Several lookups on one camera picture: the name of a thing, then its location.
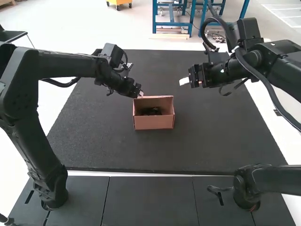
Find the cable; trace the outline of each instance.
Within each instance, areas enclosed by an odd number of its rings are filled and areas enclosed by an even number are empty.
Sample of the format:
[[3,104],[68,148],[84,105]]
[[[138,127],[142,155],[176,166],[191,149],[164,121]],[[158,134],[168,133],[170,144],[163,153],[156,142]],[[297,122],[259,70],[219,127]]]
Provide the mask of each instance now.
[[126,53],[125,51],[123,51],[123,55],[124,55],[125,58],[126,58],[126,63],[124,63],[124,62],[121,60],[120,62],[121,62],[121,64],[123,65],[123,68],[121,68],[121,69],[114,69],[114,68],[113,68],[113,70],[116,71],[117,73],[123,72],[124,69],[127,67],[127,63],[128,63],[127,53]]
[[246,81],[249,80],[249,77],[248,78],[245,78],[244,80],[242,80],[240,83],[238,83],[236,86],[233,87],[232,91],[229,91],[227,93],[222,93],[222,88],[224,88],[227,84],[223,84],[219,87],[218,89],[218,92],[219,94],[221,94],[222,96],[224,97],[227,97],[229,96],[230,94],[232,94],[232,92],[234,92],[235,90],[237,90],[241,85],[243,85]]
[[207,35],[211,36],[212,39],[216,42],[216,43],[226,43],[227,40],[226,40],[226,37],[221,35],[221,34],[218,34],[218,33],[212,33],[212,34],[209,34],[207,33]]
[[[183,9],[181,9],[181,8],[180,8],[180,10],[183,11]],[[187,11],[185,11],[185,12],[188,13],[189,16],[191,16],[191,14],[189,12],[187,12]],[[192,24],[192,26],[194,26],[196,29],[199,30],[199,28],[197,28],[194,24]]]
[[55,85],[55,86],[58,86],[58,87],[61,87],[61,88],[67,88],[67,87],[70,87],[73,84],[77,83],[79,80],[80,80],[80,77],[76,77],[75,79],[72,79],[68,83],[62,83],[62,82],[59,82],[59,81],[56,81],[56,80],[53,80],[53,79],[42,79],[41,81],[48,82],[52,85]]
[[262,75],[259,71],[257,71],[255,68],[250,66],[247,61],[243,58],[243,49],[242,48],[235,48],[235,56],[238,62],[245,68],[249,73],[251,73],[253,76],[255,76],[257,79],[259,79],[264,86],[266,87],[269,96],[276,108],[277,111],[280,112],[280,114],[292,125],[294,126],[299,132],[301,132],[301,123],[299,123],[293,116],[291,116],[290,113],[288,113],[284,107],[281,105],[278,97],[276,96],[276,93],[270,84],[269,80]]
[[232,33],[230,32],[230,29],[229,29],[227,23],[224,20],[222,20],[220,17],[215,17],[215,16],[212,16],[212,17],[209,17],[208,19],[206,19],[201,27],[200,33],[201,33],[201,38],[203,39],[204,43],[206,43],[206,45],[209,46],[210,48],[216,49],[216,46],[213,45],[208,40],[208,38],[206,37],[206,34],[205,34],[206,26],[212,22],[218,22],[222,26],[222,28],[225,31],[226,38],[227,38],[228,42],[230,43],[230,46],[235,47],[236,46],[235,39],[234,39]]
[[231,191],[233,190],[234,187],[225,187],[225,188],[220,188],[220,187],[216,187],[216,186],[213,186],[213,185],[208,185],[207,186],[207,191],[209,192],[227,192],[227,191]]

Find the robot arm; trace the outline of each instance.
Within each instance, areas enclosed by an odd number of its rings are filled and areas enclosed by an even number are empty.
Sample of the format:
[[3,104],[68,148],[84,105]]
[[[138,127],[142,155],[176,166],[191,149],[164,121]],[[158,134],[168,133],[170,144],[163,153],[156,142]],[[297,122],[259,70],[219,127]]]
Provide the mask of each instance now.
[[[193,65],[189,76],[180,80],[180,85],[220,87],[221,91],[223,86],[235,80],[261,80],[278,111],[301,131],[301,123],[286,112],[272,87],[283,90],[301,103],[301,46],[289,40],[263,43],[255,18],[240,19],[230,26],[224,26],[220,18],[209,18],[208,21],[213,20],[218,20],[225,29],[228,49],[233,54],[229,60],[222,61],[218,49],[205,37],[205,28],[202,27],[208,63]],[[234,172],[233,197],[239,207],[255,211],[260,206],[261,195],[266,192],[301,196],[300,177],[301,166],[248,165]]]
[[34,189],[45,209],[53,210],[68,199],[67,170],[60,163],[45,136],[38,118],[38,82],[61,85],[50,78],[95,78],[121,95],[142,95],[141,85],[128,77],[131,64],[122,61],[124,51],[106,44],[93,55],[75,55],[0,44],[0,127],[5,130],[28,166]]

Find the blue metal frame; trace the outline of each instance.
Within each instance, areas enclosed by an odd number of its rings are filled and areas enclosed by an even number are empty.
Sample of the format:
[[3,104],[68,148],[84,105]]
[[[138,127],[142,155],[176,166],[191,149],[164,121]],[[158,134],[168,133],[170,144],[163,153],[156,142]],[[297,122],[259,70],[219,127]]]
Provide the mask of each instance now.
[[[211,0],[211,5],[212,6],[220,6],[221,4],[221,10],[220,10],[220,13],[219,15],[221,16],[223,14],[223,11],[224,11],[224,7],[225,7],[225,4],[226,4],[226,0],[222,0],[222,3],[213,3],[214,0]],[[249,2],[250,0],[244,0],[244,4],[243,4],[243,7],[241,9],[241,12],[240,12],[240,15],[239,15],[239,19],[242,19],[245,17],[246,15],[246,10],[248,8],[248,5],[249,5]],[[201,17],[201,25],[200,25],[200,30],[198,32],[198,36],[201,37],[201,27],[205,21],[205,17],[206,17],[206,12],[207,12],[207,4],[208,4],[208,0],[204,0],[204,3],[197,3],[197,5],[203,5],[203,11],[202,11],[202,17]],[[210,23],[211,26],[216,26],[216,25],[219,25],[218,23]]]
[[[152,1],[152,33],[155,34],[157,32],[157,26],[181,26],[181,27],[188,27],[188,34],[191,37],[192,26],[193,26],[193,18],[195,14],[196,8],[196,0],[192,0],[192,7],[191,7],[191,14],[189,23],[179,23],[174,21],[174,10],[173,6],[182,7],[182,15],[185,15],[187,0],[179,0],[179,4],[175,3],[158,3],[158,0]],[[169,18],[170,22],[156,22],[156,15],[158,14],[158,6],[169,6]]]

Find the metal cart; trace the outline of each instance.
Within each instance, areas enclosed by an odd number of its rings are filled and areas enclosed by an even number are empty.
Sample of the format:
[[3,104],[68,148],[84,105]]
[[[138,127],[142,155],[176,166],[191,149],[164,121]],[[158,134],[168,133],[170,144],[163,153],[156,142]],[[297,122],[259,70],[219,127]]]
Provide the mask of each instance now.
[[132,0],[106,0],[107,6],[110,6],[111,4],[114,4],[116,6],[117,11],[120,11],[120,5],[122,4],[128,4],[129,8],[132,8]]

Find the cardboard box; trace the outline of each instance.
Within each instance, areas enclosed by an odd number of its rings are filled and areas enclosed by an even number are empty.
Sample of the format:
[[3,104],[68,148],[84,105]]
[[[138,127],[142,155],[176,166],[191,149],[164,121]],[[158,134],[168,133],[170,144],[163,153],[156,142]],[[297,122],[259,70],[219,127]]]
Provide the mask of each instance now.
[[[145,108],[159,107],[162,115],[139,115]],[[172,129],[174,127],[174,96],[149,96],[133,100],[135,129]]]

